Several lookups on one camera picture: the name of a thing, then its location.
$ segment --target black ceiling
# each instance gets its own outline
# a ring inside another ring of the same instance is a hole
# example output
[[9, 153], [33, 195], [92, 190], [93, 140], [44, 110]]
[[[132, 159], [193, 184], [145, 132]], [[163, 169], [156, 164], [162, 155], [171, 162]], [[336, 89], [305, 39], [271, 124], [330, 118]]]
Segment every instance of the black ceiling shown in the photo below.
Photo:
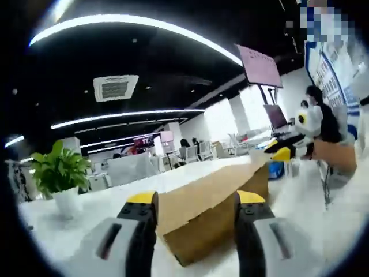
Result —
[[[303, 66], [303, 34], [295, 0], [227, 1], [74, 1], [60, 21], [90, 14], [131, 14], [166, 21], [191, 30], [233, 53], [235, 43], [267, 54], [277, 61], [281, 74]], [[292, 20], [293, 29], [286, 29]], [[45, 16], [39, 28], [52, 25]], [[295, 38], [297, 51], [293, 45]], [[165, 114], [104, 119], [57, 130], [50, 126], [69, 120], [142, 110], [186, 108], [222, 84], [243, 74], [243, 68], [210, 47], [176, 33], [127, 23], [88, 24], [60, 31], [26, 48], [14, 67], [6, 94], [4, 131], [23, 134], [32, 150], [44, 150], [59, 137], [104, 125], [191, 118], [198, 113]], [[138, 75], [129, 100], [96, 102], [93, 79], [114, 75]], [[247, 86], [234, 85], [222, 96], [197, 108], [206, 108], [221, 97], [232, 97]], [[12, 94], [10, 88], [17, 88]], [[77, 133], [81, 144], [144, 134], [164, 121], [124, 125]]]

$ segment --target green leaves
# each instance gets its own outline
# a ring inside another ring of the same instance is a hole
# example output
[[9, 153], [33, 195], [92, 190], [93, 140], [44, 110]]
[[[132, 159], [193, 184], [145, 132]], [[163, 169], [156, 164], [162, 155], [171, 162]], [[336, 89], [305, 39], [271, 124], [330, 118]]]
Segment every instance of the green leaves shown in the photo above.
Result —
[[57, 140], [54, 145], [52, 146], [52, 151], [49, 154], [50, 156], [57, 157], [60, 155], [63, 149], [63, 141]]
[[33, 157], [33, 159], [39, 163], [42, 163], [44, 161], [44, 155], [40, 154], [40, 153], [33, 153], [31, 155], [31, 157]]
[[91, 167], [90, 162], [79, 153], [63, 149], [62, 140], [54, 143], [49, 154], [33, 153], [32, 157], [33, 178], [37, 189], [46, 196], [76, 186], [87, 187], [86, 169]]

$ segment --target cardboard box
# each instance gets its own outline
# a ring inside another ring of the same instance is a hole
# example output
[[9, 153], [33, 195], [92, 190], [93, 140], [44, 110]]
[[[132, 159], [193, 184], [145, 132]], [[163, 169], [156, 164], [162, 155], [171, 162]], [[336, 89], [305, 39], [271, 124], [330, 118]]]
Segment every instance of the cardboard box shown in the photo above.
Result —
[[225, 166], [181, 188], [159, 195], [157, 235], [182, 266], [207, 256], [234, 235], [234, 193], [268, 199], [265, 162]]

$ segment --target air conditioner vent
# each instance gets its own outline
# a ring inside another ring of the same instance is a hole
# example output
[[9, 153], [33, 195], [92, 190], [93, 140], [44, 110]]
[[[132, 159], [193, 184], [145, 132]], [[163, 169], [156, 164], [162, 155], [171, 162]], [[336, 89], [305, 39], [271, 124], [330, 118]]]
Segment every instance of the air conditioner vent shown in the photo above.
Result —
[[130, 99], [137, 84], [137, 75], [108, 76], [93, 79], [97, 102]]

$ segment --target display screen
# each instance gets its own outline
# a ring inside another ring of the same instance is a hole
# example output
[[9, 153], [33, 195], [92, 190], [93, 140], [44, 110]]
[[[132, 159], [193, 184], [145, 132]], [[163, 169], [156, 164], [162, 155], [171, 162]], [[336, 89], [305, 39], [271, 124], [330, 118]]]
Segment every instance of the display screen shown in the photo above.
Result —
[[270, 56], [237, 45], [250, 84], [271, 85], [282, 88], [276, 62]]
[[264, 108], [274, 130], [287, 125], [287, 120], [279, 105], [264, 105]]
[[162, 131], [160, 132], [160, 140], [162, 143], [168, 143], [174, 140], [172, 131]]
[[154, 146], [153, 136], [138, 137], [133, 139], [134, 146], [138, 149], [149, 148]]

